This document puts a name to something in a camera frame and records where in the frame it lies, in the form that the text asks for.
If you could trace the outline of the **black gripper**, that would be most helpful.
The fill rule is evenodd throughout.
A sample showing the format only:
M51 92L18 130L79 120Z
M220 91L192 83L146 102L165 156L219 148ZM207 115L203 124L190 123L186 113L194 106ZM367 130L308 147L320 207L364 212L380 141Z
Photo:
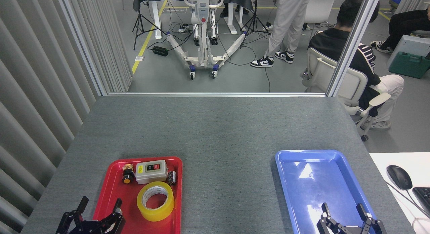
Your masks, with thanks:
M113 211L100 221L84 221L84 212L89 199L82 197L76 210L67 211L63 214L56 234L121 234L126 223L121 210L122 200L118 198Z

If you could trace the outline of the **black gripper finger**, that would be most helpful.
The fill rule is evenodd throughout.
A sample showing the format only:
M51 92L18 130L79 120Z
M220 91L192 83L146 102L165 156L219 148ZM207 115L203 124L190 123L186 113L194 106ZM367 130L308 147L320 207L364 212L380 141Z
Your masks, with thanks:
M326 202L321 205L321 209L321 218L316 225L320 234L347 234L344 229L344 226L331 218L329 208Z
M383 222L379 219L374 219L371 214L367 213L361 203L357 204L356 209L363 221L361 231L359 232L360 234L368 234L371 228L374 230L375 234L387 233Z

